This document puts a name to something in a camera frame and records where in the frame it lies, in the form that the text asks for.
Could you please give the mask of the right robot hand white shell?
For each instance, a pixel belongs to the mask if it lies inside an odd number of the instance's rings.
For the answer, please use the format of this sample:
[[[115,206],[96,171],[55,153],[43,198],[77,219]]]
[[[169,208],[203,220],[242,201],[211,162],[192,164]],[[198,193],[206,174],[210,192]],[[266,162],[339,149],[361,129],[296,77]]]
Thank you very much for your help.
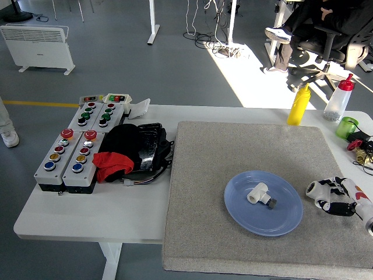
[[[316,196],[315,205],[328,214],[353,216],[356,214],[365,227],[372,224],[372,201],[363,190],[349,178],[332,177],[319,181],[321,194]],[[331,202],[331,193],[345,195],[351,202]]]

